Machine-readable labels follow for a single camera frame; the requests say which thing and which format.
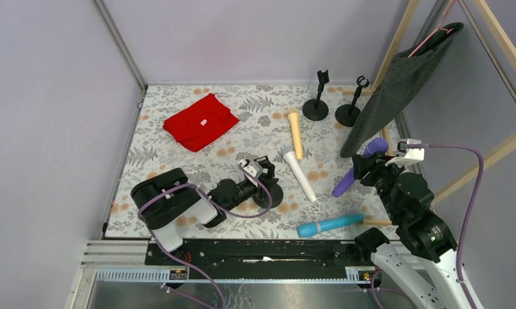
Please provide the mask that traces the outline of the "purple microphone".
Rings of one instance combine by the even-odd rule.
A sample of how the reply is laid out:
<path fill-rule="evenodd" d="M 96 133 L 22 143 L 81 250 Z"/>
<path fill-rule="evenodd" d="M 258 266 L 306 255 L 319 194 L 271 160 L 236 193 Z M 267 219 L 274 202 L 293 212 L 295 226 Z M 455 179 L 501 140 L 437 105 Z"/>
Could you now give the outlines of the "purple microphone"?
<path fill-rule="evenodd" d="M 377 152 L 386 152 L 389 149 L 389 143 L 386 139 L 378 137 L 369 142 L 362 154 L 364 157 L 370 157 Z M 343 193 L 347 192 L 349 188 L 355 183 L 359 172 L 362 168 L 359 164 L 353 163 L 353 167 L 345 174 L 340 182 L 334 187 L 331 194 L 335 198 L 340 197 Z"/>

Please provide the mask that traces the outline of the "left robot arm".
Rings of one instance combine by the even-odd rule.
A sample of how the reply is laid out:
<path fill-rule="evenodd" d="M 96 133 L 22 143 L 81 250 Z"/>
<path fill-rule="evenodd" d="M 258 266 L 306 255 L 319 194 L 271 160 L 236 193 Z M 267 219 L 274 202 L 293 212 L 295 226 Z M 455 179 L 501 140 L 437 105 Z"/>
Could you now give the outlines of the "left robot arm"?
<path fill-rule="evenodd" d="M 262 212 L 279 206 L 284 193 L 267 156 L 241 160 L 243 180 L 225 178 L 208 193 L 189 182 L 180 168 L 167 171 L 135 185 L 130 193 L 138 212 L 159 247 L 172 252 L 182 246 L 183 236 L 176 222 L 184 215 L 195 217 L 206 228 L 216 227 L 233 216 L 233 209 L 252 200 Z"/>

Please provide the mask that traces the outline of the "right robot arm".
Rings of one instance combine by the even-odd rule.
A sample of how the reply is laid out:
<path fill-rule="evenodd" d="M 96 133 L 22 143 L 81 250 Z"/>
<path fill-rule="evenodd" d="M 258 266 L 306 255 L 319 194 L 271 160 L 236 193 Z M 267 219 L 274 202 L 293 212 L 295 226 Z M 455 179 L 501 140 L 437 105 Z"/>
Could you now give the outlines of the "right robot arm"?
<path fill-rule="evenodd" d="M 385 272 L 418 308 L 480 308 L 465 283 L 460 251 L 448 225 L 430 209 L 434 194 L 420 174 L 395 164 L 396 157 L 376 153 L 352 157 L 355 179 L 376 189 L 401 244 L 433 281 L 429 284 L 400 256 L 387 237 L 370 228 L 355 238 L 349 255 Z"/>

